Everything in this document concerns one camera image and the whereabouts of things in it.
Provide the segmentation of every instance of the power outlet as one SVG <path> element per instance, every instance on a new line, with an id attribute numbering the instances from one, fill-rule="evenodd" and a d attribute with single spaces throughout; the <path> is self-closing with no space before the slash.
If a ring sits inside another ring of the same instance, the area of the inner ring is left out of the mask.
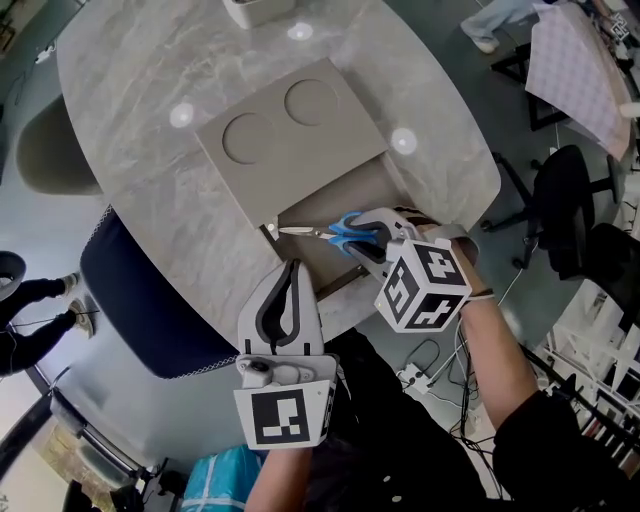
<path id="1" fill-rule="evenodd" d="M 429 377 L 422 373 L 422 370 L 413 363 L 409 363 L 407 367 L 398 374 L 398 377 L 400 377 L 403 382 L 411 382 L 409 387 L 414 388 L 423 395 L 426 395 L 431 389 L 431 380 Z"/>

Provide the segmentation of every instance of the blue scissors handle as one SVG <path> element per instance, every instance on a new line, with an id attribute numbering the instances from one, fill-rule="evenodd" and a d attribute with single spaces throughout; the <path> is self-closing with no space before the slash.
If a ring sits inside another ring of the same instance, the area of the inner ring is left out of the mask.
<path id="1" fill-rule="evenodd" d="M 375 230 L 362 230 L 354 229 L 347 225 L 347 221 L 353 217 L 362 215 L 362 212 L 349 212 L 345 214 L 338 222 L 331 224 L 329 229 L 336 233 L 336 236 L 329 240 L 329 243 L 337 246 L 340 250 L 351 256 L 349 251 L 346 250 L 345 244 L 351 242 L 365 242 L 372 245 L 377 245 L 378 240 L 376 238 Z"/>

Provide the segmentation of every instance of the scissors blade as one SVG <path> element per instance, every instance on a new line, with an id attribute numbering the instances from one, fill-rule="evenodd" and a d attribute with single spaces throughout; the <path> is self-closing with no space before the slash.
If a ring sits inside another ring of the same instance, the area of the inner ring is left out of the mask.
<path id="1" fill-rule="evenodd" d="M 331 240 L 336 236 L 335 233 L 330 232 L 327 228 L 314 228 L 309 226 L 280 228 L 279 231 L 286 235 L 312 236 L 315 238 L 322 238 L 324 240 Z"/>

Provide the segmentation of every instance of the scissors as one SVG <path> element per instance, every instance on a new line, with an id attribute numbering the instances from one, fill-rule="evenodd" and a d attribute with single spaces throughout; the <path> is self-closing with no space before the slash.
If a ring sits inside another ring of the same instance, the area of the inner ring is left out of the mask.
<path id="1" fill-rule="evenodd" d="M 347 244 L 360 242 L 376 247 L 378 246 L 378 239 L 376 238 L 378 230 L 361 230 L 349 226 L 349 219 L 359 217 L 360 215 L 362 215 L 362 212 L 349 212 L 329 227 L 291 227 L 280 228 L 279 231 L 287 235 L 322 238 L 338 247 L 343 253 L 353 256 L 353 254 L 348 251 Z"/>

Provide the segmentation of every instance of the light blue jeans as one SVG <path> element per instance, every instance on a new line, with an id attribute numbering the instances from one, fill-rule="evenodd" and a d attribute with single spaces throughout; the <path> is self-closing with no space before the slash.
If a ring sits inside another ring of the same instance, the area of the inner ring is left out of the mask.
<path id="1" fill-rule="evenodd" d="M 460 26 L 471 39 L 495 41 L 493 31 L 505 23 L 523 20 L 535 12 L 534 4 L 543 0 L 493 0 L 480 12 L 464 20 Z"/>

